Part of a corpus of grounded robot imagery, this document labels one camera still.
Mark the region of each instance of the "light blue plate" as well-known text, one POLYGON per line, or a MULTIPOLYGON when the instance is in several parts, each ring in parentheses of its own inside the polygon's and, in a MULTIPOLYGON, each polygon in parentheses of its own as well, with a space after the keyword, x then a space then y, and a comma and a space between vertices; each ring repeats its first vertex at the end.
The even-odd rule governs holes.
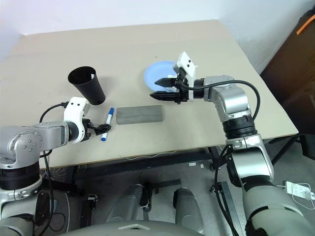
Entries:
POLYGON ((161 78, 167 78, 168 75, 176 76, 176 72, 173 70, 172 61, 160 61, 150 65, 144 72, 144 82, 153 92, 156 91, 166 91, 172 92, 172 90, 161 87, 155 84, 155 81, 161 78))

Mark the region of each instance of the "gray block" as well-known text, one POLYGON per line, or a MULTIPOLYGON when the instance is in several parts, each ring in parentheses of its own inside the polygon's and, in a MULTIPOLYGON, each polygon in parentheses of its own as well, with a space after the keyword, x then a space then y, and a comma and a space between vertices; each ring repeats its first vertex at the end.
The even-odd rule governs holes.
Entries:
POLYGON ((117 124, 137 124, 160 121, 163 121, 161 105, 117 108, 117 124))

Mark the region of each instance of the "white cable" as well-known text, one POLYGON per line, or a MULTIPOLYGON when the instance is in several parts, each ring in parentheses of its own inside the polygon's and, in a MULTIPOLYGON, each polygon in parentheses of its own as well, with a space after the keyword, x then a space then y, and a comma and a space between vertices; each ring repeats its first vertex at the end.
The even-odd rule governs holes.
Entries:
POLYGON ((138 156, 138 157, 135 157, 135 158, 127 158, 128 160, 135 160, 135 159, 138 159, 138 158, 153 158, 153 157, 156 157, 156 156, 159 156, 159 155, 162 155, 162 154, 171 154, 171 153, 176 153, 177 151, 172 151, 172 152, 162 152, 162 153, 158 153, 158 154, 155 154, 154 156, 138 156))
POLYGON ((68 202, 68 226, 67 226, 67 233, 69 232, 69 225, 70 225, 70 204, 69 204, 69 198, 67 193, 64 193, 65 197, 67 198, 67 202, 68 202))
POLYGON ((291 191, 292 191, 292 199, 293 199, 297 204, 299 204, 299 205, 305 207, 305 208, 308 209, 308 210, 315 210, 314 202, 312 201, 312 199, 311 199, 311 203, 312 203, 312 205, 313 205, 313 208, 309 208, 309 207, 307 207, 307 206, 305 206, 305 205, 303 205, 303 204, 297 202, 297 201, 294 199, 293 188, 294 188, 294 186, 295 186, 296 184, 299 184, 299 185, 305 184, 305 185, 307 185, 307 186, 310 188, 310 192, 312 192, 311 186, 310 186, 308 183, 293 183, 293 184, 292 184, 292 187, 291 187, 291 188, 292 188, 292 189, 291 189, 291 191))

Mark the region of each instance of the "beige table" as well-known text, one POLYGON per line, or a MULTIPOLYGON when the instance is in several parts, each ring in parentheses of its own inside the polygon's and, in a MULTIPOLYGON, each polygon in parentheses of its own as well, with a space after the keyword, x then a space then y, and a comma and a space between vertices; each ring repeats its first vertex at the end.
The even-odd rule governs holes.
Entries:
MULTIPOLYGON (((149 97, 145 69, 162 60, 175 60, 186 51, 199 67, 197 77, 230 75, 257 87, 261 108, 255 121, 263 139, 287 136, 297 129, 263 80, 219 21, 84 29, 24 36, 1 63, 0 125, 32 125, 49 106, 80 92, 67 81, 83 65, 96 69, 106 95, 87 118, 104 122, 110 107, 161 104, 164 121, 117 125, 114 119, 106 142, 100 137, 54 150, 50 166, 107 161, 173 150, 223 145, 222 125, 212 103, 195 100, 177 105, 149 97)), ((243 87, 252 111, 256 98, 243 87)), ((62 120, 63 109, 45 120, 62 120)))

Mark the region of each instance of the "gray floor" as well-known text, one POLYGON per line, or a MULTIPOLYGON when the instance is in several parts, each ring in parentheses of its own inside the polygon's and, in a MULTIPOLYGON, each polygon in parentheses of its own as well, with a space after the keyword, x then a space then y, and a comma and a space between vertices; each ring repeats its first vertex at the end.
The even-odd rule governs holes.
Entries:
MULTIPOLYGON (((272 158, 283 142, 277 144, 267 144, 266 148, 272 158)), ((122 174, 87 179, 78 182, 78 184, 87 189, 89 193, 97 193, 99 201, 96 210, 93 211, 92 224, 102 224, 109 213, 115 199, 129 186, 135 183, 144 183, 146 181, 159 182, 172 179, 181 179, 182 186, 189 188, 198 200, 201 213, 205 223, 205 235, 231 235, 223 215, 220 212, 214 193, 209 189, 214 182, 214 173, 209 170, 210 161, 199 161, 195 166, 189 166, 188 163, 164 166, 122 174)), ((289 180, 300 183, 307 182, 315 188, 315 161, 302 155, 301 146, 295 143, 284 157, 275 165, 275 183, 283 185, 283 181, 289 180)), ((219 172, 219 181, 226 180, 229 183, 226 167, 223 166, 219 172)), ((173 208, 173 192, 180 186, 170 186, 161 188, 158 194, 153 194, 153 207, 149 214, 150 220, 159 220, 175 222, 175 209, 173 208)), ((246 221, 243 211, 242 193, 239 188, 229 183, 230 191, 233 196, 242 227, 245 227, 246 221)), ((67 204, 64 194, 56 193, 56 199, 59 200, 57 212, 63 212, 67 217, 67 204)), ((79 198, 69 198, 71 217, 70 230, 78 228, 80 201, 79 198)), ((315 225, 315 211, 300 207, 305 217, 315 225)), ((138 212, 138 219, 143 219, 142 211, 138 212)), ((62 223, 62 218, 54 218, 52 226, 58 228, 62 223)), ((45 235, 58 235, 64 230, 55 233, 50 229, 45 235)))

